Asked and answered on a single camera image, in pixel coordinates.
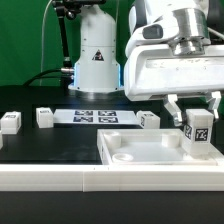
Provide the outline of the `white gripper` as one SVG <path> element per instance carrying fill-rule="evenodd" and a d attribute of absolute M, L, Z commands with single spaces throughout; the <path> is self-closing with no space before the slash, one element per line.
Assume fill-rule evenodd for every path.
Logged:
<path fill-rule="evenodd" d="M 131 101 L 166 95 L 164 107 L 175 126 L 183 124 L 177 95 L 208 92 L 208 110 L 218 119 L 220 91 L 224 90 L 224 46 L 210 45 L 204 55 L 184 56 L 174 56 L 167 44 L 136 47 L 125 64 L 124 90 Z"/>

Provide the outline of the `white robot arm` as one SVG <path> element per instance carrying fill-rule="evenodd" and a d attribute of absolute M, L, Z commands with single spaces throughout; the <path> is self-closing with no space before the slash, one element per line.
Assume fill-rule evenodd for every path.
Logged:
<path fill-rule="evenodd" d="M 180 126 L 180 97 L 203 95 L 214 118 L 224 90 L 224 45 L 214 45 L 209 11 L 219 0 L 135 0 L 129 11 L 130 39 L 124 66 L 124 91 L 132 101 L 162 99 Z M 115 23 L 95 2 L 81 9 L 81 55 L 74 87 L 86 93 L 119 86 Z"/>

